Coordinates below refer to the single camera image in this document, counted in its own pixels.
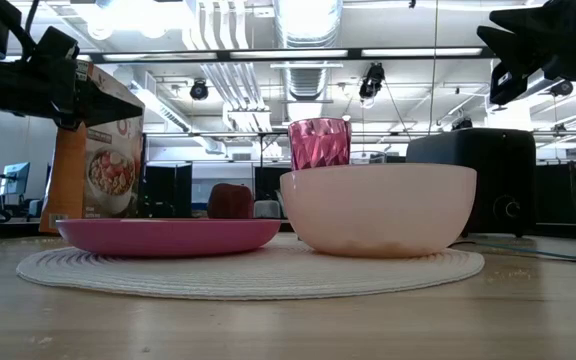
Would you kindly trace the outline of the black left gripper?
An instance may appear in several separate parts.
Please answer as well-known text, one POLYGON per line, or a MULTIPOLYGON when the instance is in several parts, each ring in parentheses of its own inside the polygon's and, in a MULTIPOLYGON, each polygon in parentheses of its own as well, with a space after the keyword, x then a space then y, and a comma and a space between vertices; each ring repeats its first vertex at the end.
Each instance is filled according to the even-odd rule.
MULTIPOLYGON (((76 81, 74 60, 0 62, 0 111, 51 119, 75 131, 81 123, 75 111, 76 81)), ((80 86, 80 119, 87 127, 142 114, 141 106, 107 94, 92 82, 80 86)))

